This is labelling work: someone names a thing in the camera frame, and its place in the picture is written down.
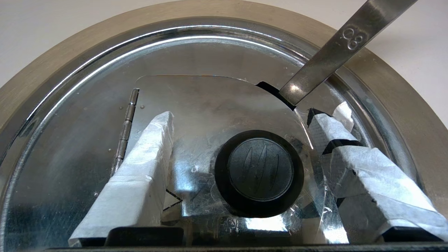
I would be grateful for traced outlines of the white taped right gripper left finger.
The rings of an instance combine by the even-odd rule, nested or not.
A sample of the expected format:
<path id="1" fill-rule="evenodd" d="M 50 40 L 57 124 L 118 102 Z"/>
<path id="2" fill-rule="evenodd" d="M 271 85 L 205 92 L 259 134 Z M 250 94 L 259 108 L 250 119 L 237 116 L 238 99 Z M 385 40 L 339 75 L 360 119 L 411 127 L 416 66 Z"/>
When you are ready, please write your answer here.
<path id="1" fill-rule="evenodd" d="M 161 224 L 173 151 L 173 119 L 166 111 L 147 125 L 72 233 L 70 247 L 80 246 L 82 239 L 106 238 L 114 228 Z"/>

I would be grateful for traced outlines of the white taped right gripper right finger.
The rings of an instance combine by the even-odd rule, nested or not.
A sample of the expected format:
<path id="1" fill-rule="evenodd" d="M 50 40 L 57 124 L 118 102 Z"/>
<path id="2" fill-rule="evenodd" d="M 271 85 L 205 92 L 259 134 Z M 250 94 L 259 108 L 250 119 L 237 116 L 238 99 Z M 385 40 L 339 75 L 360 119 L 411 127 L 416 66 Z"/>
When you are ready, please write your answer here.
<path id="1" fill-rule="evenodd" d="M 350 243 L 447 242 L 447 219 L 394 162 L 315 108 L 309 134 Z"/>

